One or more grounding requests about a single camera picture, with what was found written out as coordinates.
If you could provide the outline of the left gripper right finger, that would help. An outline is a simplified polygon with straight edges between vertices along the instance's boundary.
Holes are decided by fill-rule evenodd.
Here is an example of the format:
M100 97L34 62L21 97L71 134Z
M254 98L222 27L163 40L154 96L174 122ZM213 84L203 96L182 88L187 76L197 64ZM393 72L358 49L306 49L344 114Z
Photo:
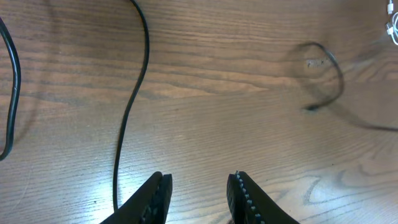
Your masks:
M299 224L243 171L228 176L226 194L235 224Z

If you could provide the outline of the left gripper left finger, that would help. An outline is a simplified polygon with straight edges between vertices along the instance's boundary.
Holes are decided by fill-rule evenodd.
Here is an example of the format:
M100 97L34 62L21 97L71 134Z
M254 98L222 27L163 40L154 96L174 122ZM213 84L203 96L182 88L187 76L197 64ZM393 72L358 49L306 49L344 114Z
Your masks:
M154 172L101 224L165 224L172 196L172 175Z

